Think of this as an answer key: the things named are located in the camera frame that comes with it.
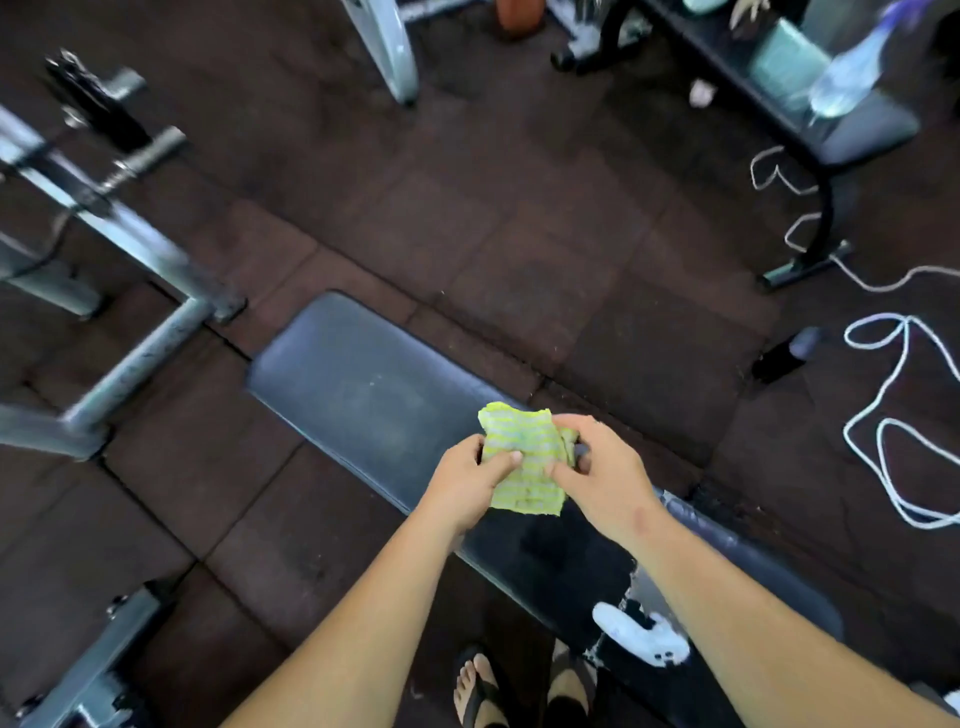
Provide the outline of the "person's right foot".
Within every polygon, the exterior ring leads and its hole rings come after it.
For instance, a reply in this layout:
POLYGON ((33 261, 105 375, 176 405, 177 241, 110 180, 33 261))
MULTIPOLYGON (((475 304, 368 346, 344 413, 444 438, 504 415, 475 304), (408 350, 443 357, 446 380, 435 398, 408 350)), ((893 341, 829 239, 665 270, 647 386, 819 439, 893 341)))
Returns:
POLYGON ((593 728, 597 684, 596 666, 557 638, 541 728, 593 728))

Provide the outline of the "black-framed padded bench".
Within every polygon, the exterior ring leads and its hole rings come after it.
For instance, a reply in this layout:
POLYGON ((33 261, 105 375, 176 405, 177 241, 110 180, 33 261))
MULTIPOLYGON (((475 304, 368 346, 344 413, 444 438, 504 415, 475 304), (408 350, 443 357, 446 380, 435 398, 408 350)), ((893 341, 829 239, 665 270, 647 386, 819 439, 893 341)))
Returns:
POLYGON ((749 30, 749 12, 744 10, 733 29, 726 6, 735 5, 733 0, 546 0, 547 10, 569 34, 566 48, 553 54, 551 62, 561 71, 588 72, 625 60, 652 32, 660 32, 702 67, 700 77, 757 115, 778 145, 759 153, 751 170, 762 159, 785 152, 814 180, 813 186, 796 187, 794 193, 815 194, 820 200, 819 212, 798 219, 818 224, 806 249, 795 247, 787 263, 759 276, 760 285, 774 290, 840 264, 851 249, 843 227, 855 207, 855 171, 913 140, 920 122, 908 107, 878 89, 879 82, 840 118, 814 117, 810 107, 788 109, 764 93, 748 70, 770 27, 781 18, 789 20, 774 11, 762 13, 759 24, 749 30))

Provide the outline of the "person's left foot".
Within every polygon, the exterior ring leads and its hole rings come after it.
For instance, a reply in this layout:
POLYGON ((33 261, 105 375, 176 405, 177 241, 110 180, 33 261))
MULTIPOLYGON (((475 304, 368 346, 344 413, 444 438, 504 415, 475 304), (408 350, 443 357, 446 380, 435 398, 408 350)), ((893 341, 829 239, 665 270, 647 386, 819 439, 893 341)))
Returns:
POLYGON ((462 728, 519 728, 513 686, 482 644, 469 644, 458 657, 453 703, 462 728))

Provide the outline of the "white game controller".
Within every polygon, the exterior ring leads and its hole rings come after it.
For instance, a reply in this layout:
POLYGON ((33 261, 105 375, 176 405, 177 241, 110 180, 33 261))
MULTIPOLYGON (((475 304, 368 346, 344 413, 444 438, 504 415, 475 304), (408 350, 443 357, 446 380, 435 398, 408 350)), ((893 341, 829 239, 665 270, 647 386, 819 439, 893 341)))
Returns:
POLYGON ((646 665, 666 669, 690 659, 690 643, 683 630, 660 613, 651 613, 645 627, 618 607, 598 602, 591 613, 594 624, 621 649, 646 665))

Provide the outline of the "person's foot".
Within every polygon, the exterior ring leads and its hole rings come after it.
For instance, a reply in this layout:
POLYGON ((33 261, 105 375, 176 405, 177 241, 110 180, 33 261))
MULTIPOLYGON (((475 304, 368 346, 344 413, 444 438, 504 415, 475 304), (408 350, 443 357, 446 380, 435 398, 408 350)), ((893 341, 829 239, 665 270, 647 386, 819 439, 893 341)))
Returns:
POLYGON ((557 638, 541 728, 593 728, 597 684, 596 666, 557 638))
POLYGON ((458 657, 453 703, 462 728, 519 728, 513 686, 482 644, 469 644, 458 657))

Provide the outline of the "black padded workout bench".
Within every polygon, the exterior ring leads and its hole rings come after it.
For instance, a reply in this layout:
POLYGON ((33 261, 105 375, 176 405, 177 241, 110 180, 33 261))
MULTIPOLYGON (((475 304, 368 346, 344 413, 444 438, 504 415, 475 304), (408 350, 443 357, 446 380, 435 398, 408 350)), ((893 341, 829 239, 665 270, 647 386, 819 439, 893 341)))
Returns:
MULTIPOLYGON (((442 454, 482 430, 481 408, 501 402, 530 409, 338 291, 312 300, 258 354, 246 386, 405 514, 442 454)), ((572 501, 560 516, 491 509, 460 554, 676 728, 742 728, 692 640, 684 661, 652 665, 604 633, 608 625, 631 633, 637 622, 669 637, 686 635, 651 578, 572 501)))

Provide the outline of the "person's right hand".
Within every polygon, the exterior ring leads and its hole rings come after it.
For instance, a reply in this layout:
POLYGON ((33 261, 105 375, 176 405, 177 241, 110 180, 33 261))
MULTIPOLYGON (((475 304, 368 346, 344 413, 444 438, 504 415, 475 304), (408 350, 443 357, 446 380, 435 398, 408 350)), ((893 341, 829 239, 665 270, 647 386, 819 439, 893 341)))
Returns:
POLYGON ((642 457, 605 423, 586 415, 553 416, 558 428, 576 431, 585 445, 578 470, 589 472, 585 492, 573 499, 587 520, 607 539, 641 557, 650 533, 666 516, 642 457))

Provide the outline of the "black bottle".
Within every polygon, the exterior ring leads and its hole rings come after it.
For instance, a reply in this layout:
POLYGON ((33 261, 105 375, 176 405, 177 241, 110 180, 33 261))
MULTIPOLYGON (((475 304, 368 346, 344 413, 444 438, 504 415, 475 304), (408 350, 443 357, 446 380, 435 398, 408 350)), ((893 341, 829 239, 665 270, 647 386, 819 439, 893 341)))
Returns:
POLYGON ((820 326, 807 326, 768 350, 750 367, 751 377, 759 383, 771 384, 804 366, 823 337, 820 326))

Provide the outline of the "grey metal rack frame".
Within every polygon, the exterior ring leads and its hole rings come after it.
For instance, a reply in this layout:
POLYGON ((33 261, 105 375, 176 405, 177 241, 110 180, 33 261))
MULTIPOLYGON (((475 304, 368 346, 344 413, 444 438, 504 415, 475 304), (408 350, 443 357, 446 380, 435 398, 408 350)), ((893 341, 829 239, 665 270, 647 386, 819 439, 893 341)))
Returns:
POLYGON ((65 48, 44 58, 43 83, 63 129, 45 137, 0 104, 0 189, 28 183, 57 204, 38 251, 0 230, 0 285, 77 316, 94 318, 106 299, 79 278, 60 252, 85 224, 172 287, 179 306, 76 403, 54 414, 0 402, 0 446, 71 457, 100 455, 113 436, 109 419, 208 321, 232 321, 246 297, 222 284, 126 203, 119 192, 145 179, 186 145, 175 126, 151 133, 128 109, 146 87, 133 68, 102 79, 65 48))

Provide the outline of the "grey metal machine base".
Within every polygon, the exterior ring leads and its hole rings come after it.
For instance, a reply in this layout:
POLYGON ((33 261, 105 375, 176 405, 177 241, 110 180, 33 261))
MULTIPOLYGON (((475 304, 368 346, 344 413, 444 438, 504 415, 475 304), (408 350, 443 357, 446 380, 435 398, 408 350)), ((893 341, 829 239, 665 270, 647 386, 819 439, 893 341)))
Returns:
POLYGON ((47 693, 16 712, 17 728, 158 728, 147 702, 123 675, 127 657, 166 620, 170 590, 150 580, 107 606, 102 633, 47 693))

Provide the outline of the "yellow-green striped cloth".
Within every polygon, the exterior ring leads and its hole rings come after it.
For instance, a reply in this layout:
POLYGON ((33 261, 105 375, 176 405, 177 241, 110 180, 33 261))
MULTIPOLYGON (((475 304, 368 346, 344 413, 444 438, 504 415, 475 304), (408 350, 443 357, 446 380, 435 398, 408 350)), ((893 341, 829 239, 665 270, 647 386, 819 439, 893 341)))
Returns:
POLYGON ((477 418, 484 431, 482 462, 501 452, 522 454, 521 465, 496 485, 490 508, 525 516, 561 516, 567 494, 546 467, 577 464, 577 432, 556 426, 549 409, 523 411, 505 402, 487 404, 477 418))

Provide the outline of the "grey metal machine leg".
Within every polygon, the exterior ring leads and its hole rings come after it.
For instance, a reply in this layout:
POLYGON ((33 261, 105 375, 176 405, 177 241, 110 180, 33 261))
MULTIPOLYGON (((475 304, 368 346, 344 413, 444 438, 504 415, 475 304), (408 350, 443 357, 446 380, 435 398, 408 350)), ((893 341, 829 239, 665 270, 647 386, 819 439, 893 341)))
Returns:
POLYGON ((419 72, 406 27, 490 0, 340 0, 391 97, 416 103, 419 72))

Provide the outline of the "teal folded cloth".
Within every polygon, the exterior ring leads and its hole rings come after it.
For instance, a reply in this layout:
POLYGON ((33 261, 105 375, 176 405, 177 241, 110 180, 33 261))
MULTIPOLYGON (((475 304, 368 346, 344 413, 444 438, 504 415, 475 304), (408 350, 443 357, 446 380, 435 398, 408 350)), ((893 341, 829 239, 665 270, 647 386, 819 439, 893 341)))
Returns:
POLYGON ((778 19, 753 53, 748 77, 792 112, 810 106, 810 89, 832 56, 786 19, 778 19))

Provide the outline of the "person's left forearm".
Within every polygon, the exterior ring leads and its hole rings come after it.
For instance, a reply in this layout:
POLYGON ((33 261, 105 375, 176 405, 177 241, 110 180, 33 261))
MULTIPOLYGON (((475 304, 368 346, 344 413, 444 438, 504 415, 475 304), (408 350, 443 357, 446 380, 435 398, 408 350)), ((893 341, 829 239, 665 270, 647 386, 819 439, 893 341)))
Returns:
POLYGON ((470 528, 421 505, 221 728, 392 728, 440 577, 470 528))

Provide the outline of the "clear spray bottle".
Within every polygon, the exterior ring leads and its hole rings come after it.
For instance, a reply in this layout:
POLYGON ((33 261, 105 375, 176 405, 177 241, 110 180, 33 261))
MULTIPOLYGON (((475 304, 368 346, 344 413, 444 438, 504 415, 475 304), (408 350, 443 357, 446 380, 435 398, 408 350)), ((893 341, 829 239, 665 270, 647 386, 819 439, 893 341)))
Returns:
POLYGON ((882 55, 895 30, 913 28, 933 0, 894 0, 884 7, 873 28, 857 44, 837 54, 810 86, 808 106, 814 117, 848 115, 872 92, 882 77, 882 55))

